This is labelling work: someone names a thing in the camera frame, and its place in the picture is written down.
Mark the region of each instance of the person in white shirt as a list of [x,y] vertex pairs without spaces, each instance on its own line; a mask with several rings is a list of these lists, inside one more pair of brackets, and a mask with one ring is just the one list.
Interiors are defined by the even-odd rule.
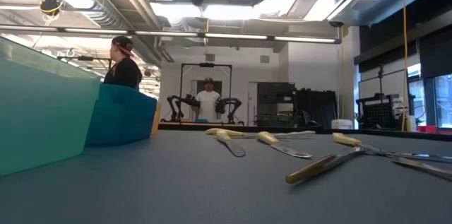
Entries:
[[196,100],[201,103],[200,107],[193,107],[197,119],[207,119],[208,122],[216,122],[217,113],[215,112],[215,103],[220,98],[220,94],[213,90],[213,79],[204,80],[204,90],[196,96]]

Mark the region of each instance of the wall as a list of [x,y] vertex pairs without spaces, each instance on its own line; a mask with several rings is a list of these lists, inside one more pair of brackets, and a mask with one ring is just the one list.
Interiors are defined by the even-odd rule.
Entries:
[[337,63],[338,84],[338,116],[341,119],[355,121],[355,113],[358,113],[356,100],[359,99],[359,70],[353,58],[359,55],[359,28],[349,27],[343,38],[342,46],[339,46]]
[[[160,96],[162,100],[161,118],[170,119],[170,106],[166,101],[168,95],[179,95],[181,63],[205,62],[203,52],[204,47],[192,47],[184,49],[181,47],[169,47],[167,49],[177,63],[163,64],[161,69]],[[242,101],[242,106],[237,110],[236,116],[246,123],[248,115],[248,86],[249,82],[272,82],[278,80],[278,54],[274,54],[272,49],[266,48],[241,48],[240,50],[229,47],[209,47],[209,52],[215,54],[216,64],[231,64],[232,70],[232,97]],[[261,64],[260,56],[269,55],[270,63]],[[222,81],[222,96],[229,97],[229,73],[228,68],[224,71],[220,67],[200,68],[192,66],[184,74],[182,95],[191,91],[193,80],[203,80],[211,77],[216,81]],[[182,112],[188,117],[189,106],[182,105]]]
[[289,81],[289,43],[281,50],[278,64],[278,80],[280,82]]
[[338,46],[289,43],[288,81],[298,89],[337,91]]

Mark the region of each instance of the utensil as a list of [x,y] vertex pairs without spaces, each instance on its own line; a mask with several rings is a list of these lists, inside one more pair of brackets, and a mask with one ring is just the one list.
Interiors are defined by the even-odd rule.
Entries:
[[333,133],[333,138],[336,143],[342,143],[348,146],[361,146],[371,151],[376,155],[384,155],[384,156],[397,156],[402,158],[410,158],[416,160],[429,160],[429,161],[438,161],[445,163],[452,163],[451,156],[440,156],[440,155],[431,155],[425,153],[395,153],[390,151],[384,151],[376,146],[371,146],[367,144],[363,144],[360,140],[346,136],[342,133]]
[[269,144],[272,148],[283,152],[285,154],[298,157],[298,158],[310,158],[312,155],[308,153],[303,153],[298,150],[295,150],[289,146],[286,146],[285,144],[280,143],[279,140],[276,139],[272,134],[268,133],[267,131],[262,131],[257,133],[256,135],[257,139]]
[[295,172],[288,174],[285,177],[285,181],[289,184],[293,184],[295,182],[312,178],[328,170],[331,170],[334,167],[339,166],[345,161],[353,158],[355,155],[366,153],[366,151],[367,150],[364,149],[363,147],[354,147],[343,153],[328,155],[320,160],[317,160],[307,165],[306,167],[303,167]]
[[217,139],[223,142],[229,151],[236,157],[243,157],[246,155],[245,150],[237,143],[234,142],[225,130],[216,131]]
[[[208,129],[208,130],[206,130],[206,134],[207,135],[215,135],[217,133],[217,131],[219,131],[219,130],[226,131],[226,133],[229,136],[232,136],[234,138],[256,138],[256,135],[253,135],[253,134],[245,134],[243,132],[232,131],[229,129],[218,129],[218,128]],[[296,137],[296,136],[313,136],[315,134],[316,134],[315,131],[301,131],[301,132],[273,134],[273,136],[276,138],[292,138],[292,137]]]
[[420,163],[414,160],[408,160],[407,158],[395,156],[392,158],[393,162],[396,164],[404,165],[407,167],[412,167],[421,171],[429,172],[433,175],[438,175],[446,179],[452,179],[452,171],[444,170],[438,167],[433,167],[424,163]]

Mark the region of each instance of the robotic arm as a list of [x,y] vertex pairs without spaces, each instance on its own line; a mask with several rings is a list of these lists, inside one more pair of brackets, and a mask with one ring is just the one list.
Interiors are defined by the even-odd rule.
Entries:
[[[191,107],[199,107],[201,104],[199,101],[196,100],[196,98],[190,94],[187,94],[185,98],[181,98],[176,95],[170,95],[167,97],[169,107],[171,108],[171,120],[170,122],[180,122],[181,118],[184,117],[184,113],[181,111],[181,103],[185,103]],[[176,100],[176,106],[177,106],[177,112],[173,105],[173,100]]]
[[237,98],[219,98],[215,104],[215,111],[220,114],[226,113],[226,105],[234,105],[232,111],[227,115],[227,123],[234,124],[235,112],[242,105],[242,101]]

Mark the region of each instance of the teal bin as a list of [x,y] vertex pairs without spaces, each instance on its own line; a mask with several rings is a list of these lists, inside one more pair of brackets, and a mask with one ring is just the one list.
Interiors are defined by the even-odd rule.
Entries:
[[0,37],[0,176],[85,145],[100,78]]
[[86,146],[120,146],[147,139],[157,100],[125,86],[101,85]]

